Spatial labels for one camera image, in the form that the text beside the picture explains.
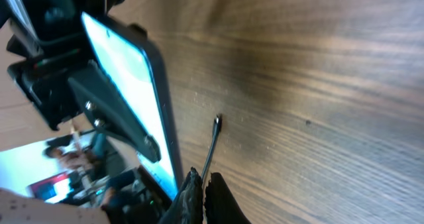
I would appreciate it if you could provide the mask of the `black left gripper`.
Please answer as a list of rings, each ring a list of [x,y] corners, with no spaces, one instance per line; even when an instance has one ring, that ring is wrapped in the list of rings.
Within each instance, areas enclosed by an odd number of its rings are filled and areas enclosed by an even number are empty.
[[[158,143],[115,85],[100,69],[88,66],[93,54],[83,31],[46,46],[19,28],[12,31],[7,51],[25,59],[7,72],[51,130],[83,112],[100,133],[128,143],[151,162],[161,160]]]

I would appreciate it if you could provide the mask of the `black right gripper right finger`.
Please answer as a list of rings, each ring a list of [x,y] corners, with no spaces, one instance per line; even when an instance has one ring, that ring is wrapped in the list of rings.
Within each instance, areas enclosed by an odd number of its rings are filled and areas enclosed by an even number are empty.
[[[219,172],[211,173],[204,207],[208,224],[251,224]]]

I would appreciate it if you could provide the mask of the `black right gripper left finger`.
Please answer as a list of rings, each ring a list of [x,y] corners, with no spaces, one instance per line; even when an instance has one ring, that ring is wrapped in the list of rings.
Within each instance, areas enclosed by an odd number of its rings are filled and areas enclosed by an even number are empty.
[[[159,224],[203,223],[203,180],[194,167]]]

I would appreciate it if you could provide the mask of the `blue Galaxy smartphone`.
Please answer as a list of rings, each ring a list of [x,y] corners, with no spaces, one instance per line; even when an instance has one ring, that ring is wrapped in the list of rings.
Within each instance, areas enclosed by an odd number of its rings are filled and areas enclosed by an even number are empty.
[[[100,70],[129,110],[122,128],[140,135],[147,145],[138,153],[142,167],[174,200],[183,182],[182,161],[159,49],[138,25],[125,26],[111,17],[95,18],[86,12],[81,23]]]

